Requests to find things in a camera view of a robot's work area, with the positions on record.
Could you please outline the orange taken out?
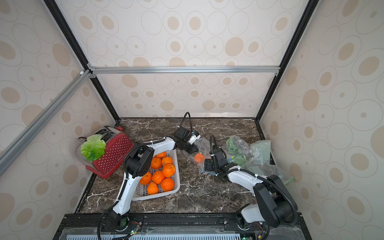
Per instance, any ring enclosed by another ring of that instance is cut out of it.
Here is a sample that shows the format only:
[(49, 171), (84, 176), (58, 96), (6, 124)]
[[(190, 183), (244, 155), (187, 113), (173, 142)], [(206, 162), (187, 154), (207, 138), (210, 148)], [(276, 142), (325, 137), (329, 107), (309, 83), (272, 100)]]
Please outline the orange taken out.
[(159, 193), (158, 185), (154, 182), (150, 182), (147, 186), (147, 193), (149, 195), (155, 195)]
[(163, 159), (165, 157), (167, 157), (167, 152), (162, 152), (162, 153), (159, 153), (156, 155), (157, 158), (160, 158), (160, 159)]
[(165, 166), (167, 164), (173, 164), (173, 159), (171, 157), (162, 158), (162, 165)]
[(172, 191), (175, 187), (175, 183), (171, 178), (165, 178), (161, 182), (161, 188), (164, 192)]
[(162, 167), (162, 159), (160, 158), (153, 158), (151, 162), (151, 168), (154, 170), (158, 170)]
[(152, 182), (152, 174), (150, 172), (147, 172), (140, 180), (141, 185), (148, 185)]

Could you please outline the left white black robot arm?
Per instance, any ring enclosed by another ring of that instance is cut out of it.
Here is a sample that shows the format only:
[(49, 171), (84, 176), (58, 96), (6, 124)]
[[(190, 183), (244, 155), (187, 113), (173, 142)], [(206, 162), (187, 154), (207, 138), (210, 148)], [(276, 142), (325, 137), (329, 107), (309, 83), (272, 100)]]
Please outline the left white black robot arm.
[(123, 160), (124, 178), (119, 194), (112, 206), (102, 213), (101, 219), (109, 220), (118, 231), (128, 227), (127, 214), (130, 211), (131, 201), (141, 178), (150, 170), (155, 155), (180, 149), (189, 154), (196, 153), (198, 147), (195, 141), (201, 135), (194, 130), (192, 124), (188, 129), (180, 124), (170, 136), (150, 142), (139, 142), (127, 153)]

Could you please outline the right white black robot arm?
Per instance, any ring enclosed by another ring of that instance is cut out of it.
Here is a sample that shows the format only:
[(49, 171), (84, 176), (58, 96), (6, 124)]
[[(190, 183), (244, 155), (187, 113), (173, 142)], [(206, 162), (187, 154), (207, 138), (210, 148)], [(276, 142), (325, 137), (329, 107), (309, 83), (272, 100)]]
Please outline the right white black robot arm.
[(209, 142), (210, 158), (204, 160), (204, 170), (212, 172), (222, 181), (248, 189), (256, 198), (256, 204), (246, 205), (237, 211), (236, 218), (241, 229), (259, 222), (273, 228), (297, 223), (298, 206), (278, 176), (260, 176), (229, 163), (227, 154), (219, 147), (214, 135), (210, 136)]

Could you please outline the green-edged zip-top bag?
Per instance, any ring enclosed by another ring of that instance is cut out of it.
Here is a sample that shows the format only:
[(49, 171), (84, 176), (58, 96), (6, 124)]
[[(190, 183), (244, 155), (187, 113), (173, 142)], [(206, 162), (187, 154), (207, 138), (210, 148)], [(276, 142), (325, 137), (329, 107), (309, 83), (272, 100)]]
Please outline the green-edged zip-top bag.
[(295, 178), (290, 176), (286, 171), (281, 169), (280, 167), (276, 165), (268, 165), (268, 164), (249, 164), (247, 165), (247, 169), (255, 174), (258, 174), (260, 176), (271, 176), (276, 175), (278, 176), (284, 183), (285, 186), (287, 186), (290, 183), (293, 183), (295, 181)]

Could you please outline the clear zip-top bag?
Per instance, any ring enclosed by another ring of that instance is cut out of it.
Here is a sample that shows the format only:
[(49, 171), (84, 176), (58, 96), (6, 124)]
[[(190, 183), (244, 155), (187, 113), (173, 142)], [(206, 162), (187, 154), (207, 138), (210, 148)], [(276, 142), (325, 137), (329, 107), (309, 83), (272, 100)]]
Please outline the clear zip-top bag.
[(192, 154), (189, 154), (185, 151), (182, 151), (182, 153), (187, 157), (189, 161), (192, 161), (194, 165), (197, 167), (198, 172), (200, 174), (207, 173), (211, 175), (215, 175), (214, 170), (208, 170), (205, 167), (205, 159), (211, 160), (211, 154), (210, 154), (210, 142), (205, 138), (200, 138), (195, 141), (195, 145), (198, 148), (198, 151)]

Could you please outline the green zip-top bag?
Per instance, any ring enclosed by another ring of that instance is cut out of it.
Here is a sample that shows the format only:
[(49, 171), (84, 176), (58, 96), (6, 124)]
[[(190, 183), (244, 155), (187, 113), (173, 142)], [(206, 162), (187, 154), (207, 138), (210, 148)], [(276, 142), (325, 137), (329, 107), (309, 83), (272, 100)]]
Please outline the green zip-top bag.
[(229, 163), (234, 163), (242, 168), (269, 165), (271, 161), (271, 141), (259, 140), (248, 144), (238, 136), (230, 137), (225, 147)]

